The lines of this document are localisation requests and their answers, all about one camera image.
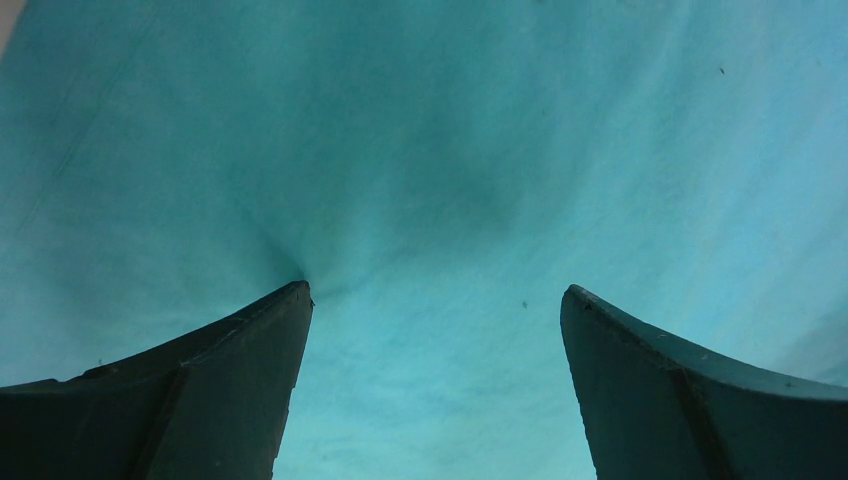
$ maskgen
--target teal surface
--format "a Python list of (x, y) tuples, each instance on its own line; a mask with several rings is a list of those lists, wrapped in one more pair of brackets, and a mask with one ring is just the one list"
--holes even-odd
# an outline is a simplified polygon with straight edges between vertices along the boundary
[(572, 283), (848, 384), (846, 14), (30, 1), (0, 64), (0, 383), (305, 278), (280, 478), (592, 478)]

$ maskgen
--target teal fabric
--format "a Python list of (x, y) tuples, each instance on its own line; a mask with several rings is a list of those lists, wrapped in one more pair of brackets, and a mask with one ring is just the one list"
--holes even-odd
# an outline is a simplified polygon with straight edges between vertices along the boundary
[(592, 478), (571, 283), (848, 384), (846, 14), (31, 0), (0, 64), (0, 382), (305, 278), (280, 478)]

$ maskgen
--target dark green plastic piece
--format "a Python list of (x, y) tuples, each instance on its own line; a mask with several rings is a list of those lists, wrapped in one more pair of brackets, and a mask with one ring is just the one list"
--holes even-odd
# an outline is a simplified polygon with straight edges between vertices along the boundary
[(598, 478), (848, 478), (848, 389), (719, 355), (576, 285), (561, 326)]
[(58, 382), (0, 389), (0, 479), (269, 479), (312, 319), (294, 282)]

